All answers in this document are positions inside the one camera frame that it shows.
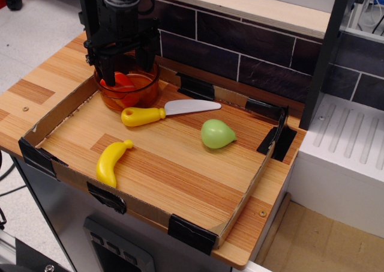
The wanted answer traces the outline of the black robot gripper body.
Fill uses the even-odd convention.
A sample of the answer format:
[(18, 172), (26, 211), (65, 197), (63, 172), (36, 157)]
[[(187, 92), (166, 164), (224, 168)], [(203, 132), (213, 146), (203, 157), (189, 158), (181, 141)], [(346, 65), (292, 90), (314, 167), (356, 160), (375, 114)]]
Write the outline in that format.
[(94, 66), (95, 55), (116, 56), (138, 47), (160, 47), (160, 21), (150, 18), (155, 0), (83, 0), (86, 61)]

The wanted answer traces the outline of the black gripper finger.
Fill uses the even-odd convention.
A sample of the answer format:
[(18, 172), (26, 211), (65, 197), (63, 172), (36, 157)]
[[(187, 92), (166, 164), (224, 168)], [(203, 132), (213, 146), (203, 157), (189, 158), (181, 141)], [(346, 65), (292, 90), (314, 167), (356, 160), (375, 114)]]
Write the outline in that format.
[(114, 56), (95, 55), (94, 67), (100, 79), (103, 79), (107, 86), (115, 86)]
[(137, 65), (145, 72), (152, 70), (157, 52), (156, 44), (149, 44), (135, 49)]

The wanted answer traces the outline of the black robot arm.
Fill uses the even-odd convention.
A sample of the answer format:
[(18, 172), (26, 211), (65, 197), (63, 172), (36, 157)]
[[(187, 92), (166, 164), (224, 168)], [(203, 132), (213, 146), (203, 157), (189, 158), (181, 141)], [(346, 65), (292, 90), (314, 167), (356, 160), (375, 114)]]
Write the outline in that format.
[(115, 58), (127, 52), (134, 51), (139, 67), (151, 70), (160, 48), (160, 21), (149, 17), (153, 6), (142, 11), (140, 0), (80, 0), (80, 4), (86, 61), (107, 86), (115, 86)]

